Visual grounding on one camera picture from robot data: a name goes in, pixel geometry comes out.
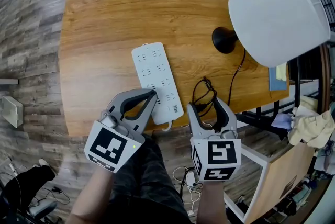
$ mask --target lamp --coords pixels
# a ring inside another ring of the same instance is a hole
[[[239,39],[261,65],[278,66],[330,39],[321,0],[229,0],[234,30],[216,28],[213,44],[230,53]]]

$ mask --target white power strip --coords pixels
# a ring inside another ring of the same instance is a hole
[[[157,92],[158,99],[152,111],[156,125],[173,121],[184,115],[168,58],[161,42],[143,44],[131,52],[142,88]]]

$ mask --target black lamp base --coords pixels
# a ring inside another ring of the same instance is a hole
[[[212,35],[211,39],[215,48],[223,53],[229,54],[235,48],[235,42],[239,39],[234,30],[229,30],[223,27],[216,28]]]

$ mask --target wooden table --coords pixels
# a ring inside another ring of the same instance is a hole
[[[174,126],[188,124],[186,104],[203,76],[227,101],[243,47],[237,44],[233,53],[219,53],[211,41],[219,26],[232,28],[228,0],[66,0],[59,58],[69,134],[87,136],[116,94],[140,88],[131,51],[143,43],[164,44],[184,107]],[[247,54],[233,84],[230,106],[235,113],[288,96],[288,90],[269,92],[268,75]],[[212,109],[203,120],[215,117]],[[150,121],[147,128],[162,126]]]

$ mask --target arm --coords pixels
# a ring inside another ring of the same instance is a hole
[[[201,193],[197,224],[226,224],[222,182],[205,182]]]
[[[68,224],[98,223],[105,212],[114,182],[113,173],[98,166],[74,203]]]

